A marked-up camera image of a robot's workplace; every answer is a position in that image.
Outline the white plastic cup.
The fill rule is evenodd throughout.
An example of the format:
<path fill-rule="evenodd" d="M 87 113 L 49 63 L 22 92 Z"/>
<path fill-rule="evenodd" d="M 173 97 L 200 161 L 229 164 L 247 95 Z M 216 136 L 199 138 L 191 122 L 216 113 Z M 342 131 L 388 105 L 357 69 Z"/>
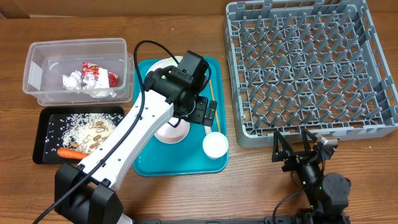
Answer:
<path fill-rule="evenodd" d="M 203 151 L 210 159 L 223 157 L 229 148 L 227 137 L 219 132 L 207 134 L 203 139 Z"/>

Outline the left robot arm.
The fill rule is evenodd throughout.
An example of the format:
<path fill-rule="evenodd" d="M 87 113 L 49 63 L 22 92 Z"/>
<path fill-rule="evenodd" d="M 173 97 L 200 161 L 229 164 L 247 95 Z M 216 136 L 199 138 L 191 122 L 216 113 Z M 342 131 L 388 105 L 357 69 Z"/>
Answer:
<path fill-rule="evenodd" d="M 201 96 L 204 71 L 173 65 L 150 71 L 133 108 L 109 137 L 77 166 L 55 174 L 54 210 L 72 223 L 133 223 L 117 191 L 134 160 L 171 118 L 212 126 L 217 102 Z"/>

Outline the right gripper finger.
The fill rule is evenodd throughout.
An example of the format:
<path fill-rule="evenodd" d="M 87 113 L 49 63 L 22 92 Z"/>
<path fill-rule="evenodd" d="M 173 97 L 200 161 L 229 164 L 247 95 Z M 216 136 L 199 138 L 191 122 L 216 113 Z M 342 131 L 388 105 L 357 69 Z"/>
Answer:
<path fill-rule="evenodd" d="M 294 151 L 291 145 L 278 130 L 274 131 L 273 143 L 272 162 L 284 161 L 293 156 Z"/>
<path fill-rule="evenodd" d="M 302 133 L 302 141 L 305 152 L 306 153 L 318 152 L 317 137 L 306 128 L 302 128 L 301 133 Z"/>

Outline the rice and nuts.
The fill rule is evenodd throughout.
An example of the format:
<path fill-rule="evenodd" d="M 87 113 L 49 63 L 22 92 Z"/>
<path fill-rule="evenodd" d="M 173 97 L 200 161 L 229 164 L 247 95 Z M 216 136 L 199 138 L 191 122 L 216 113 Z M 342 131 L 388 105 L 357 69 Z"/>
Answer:
<path fill-rule="evenodd" d="M 103 114 L 94 113 L 86 119 L 72 116 L 71 128 L 62 134 L 63 146 L 91 154 L 109 137 L 116 126 Z"/>

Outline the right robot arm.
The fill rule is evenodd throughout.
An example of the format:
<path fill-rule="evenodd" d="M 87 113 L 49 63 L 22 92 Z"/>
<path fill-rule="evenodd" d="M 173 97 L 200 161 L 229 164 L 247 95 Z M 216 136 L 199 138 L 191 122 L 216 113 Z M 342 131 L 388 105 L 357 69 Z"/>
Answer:
<path fill-rule="evenodd" d="M 337 173 L 325 173 L 326 161 L 331 159 L 338 147 L 338 139 L 331 134 L 316 136 L 309 130 L 301 130 L 303 150 L 295 152 L 285 137 L 274 132 L 272 162 L 284 162 L 283 172 L 290 178 L 297 175 L 299 189 L 282 199 L 265 223 L 349 223 L 344 214 L 348 207 L 351 181 Z M 288 200 L 304 193 L 310 204 L 296 215 L 277 216 L 279 207 Z"/>

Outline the orange carrot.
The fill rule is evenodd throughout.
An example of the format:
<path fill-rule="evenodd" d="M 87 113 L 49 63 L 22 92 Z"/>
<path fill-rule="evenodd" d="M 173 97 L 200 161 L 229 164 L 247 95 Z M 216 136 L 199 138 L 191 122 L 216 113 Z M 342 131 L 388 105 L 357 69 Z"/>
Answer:
<path fill-rule="evenodd" d="M 57 150 L 58 156 L 66 159 L 76 159 L 76 160 L 82 160 L 86 157 L 88 157 L 88 154 L 83 153 L 83 152 L 78 152 L 73 149 L 69 148 L 60 148 Z"/>

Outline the red ketchup packet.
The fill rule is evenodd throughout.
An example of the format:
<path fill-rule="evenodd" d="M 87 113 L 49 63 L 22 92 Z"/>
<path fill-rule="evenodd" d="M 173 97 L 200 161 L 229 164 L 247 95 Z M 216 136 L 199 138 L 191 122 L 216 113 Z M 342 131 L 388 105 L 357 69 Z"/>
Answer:
<path fill-rule="evenodd" d="M 103 71 L 105 71 L 105 69 L 97 64 L 91 62 L 83 62 L 81 77 L 83 80 L 89 80 L 90 78 L 93 78 L 95 81 L 97 81 L 100 77 L 100 72 Z M 113 72 L 107 72 L 107 73 L 108 73 L 109 86 L 117 87 L 119 84 L 118 81 L 119 77 Z"/>

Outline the pink bowl with food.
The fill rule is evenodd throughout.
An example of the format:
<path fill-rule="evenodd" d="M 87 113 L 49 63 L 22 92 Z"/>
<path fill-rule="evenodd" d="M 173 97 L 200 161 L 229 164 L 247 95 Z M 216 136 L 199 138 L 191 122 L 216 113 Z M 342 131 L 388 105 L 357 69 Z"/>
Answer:
<path fill-rule="evenodd" d="M 175 144 L 183 140 L 190 130 L 190 123 L 181 120 L 176 128 L 172 125 L 178 123 L 178 118 L 171 118 L 168 123 L 164 124 L 156 133 L 155 137 L 166 144 Z"/>

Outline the white napkin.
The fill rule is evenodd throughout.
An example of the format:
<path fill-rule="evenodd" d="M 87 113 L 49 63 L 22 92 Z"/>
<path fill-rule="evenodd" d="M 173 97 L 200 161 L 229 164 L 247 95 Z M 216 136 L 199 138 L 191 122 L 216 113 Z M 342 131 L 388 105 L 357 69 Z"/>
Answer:
<path fill-rule="evenodd" d="M 77 90 L 86 93 L 93 98 L 114 98 L 117 93 L 109 90 L 109 73 L 106 69 L 98 72 L 89 72 L 88 76 L 83 76 L 81 71 L 75 70 L 69 75 L 62 75 L 62 84 L 65 90 Z"/>

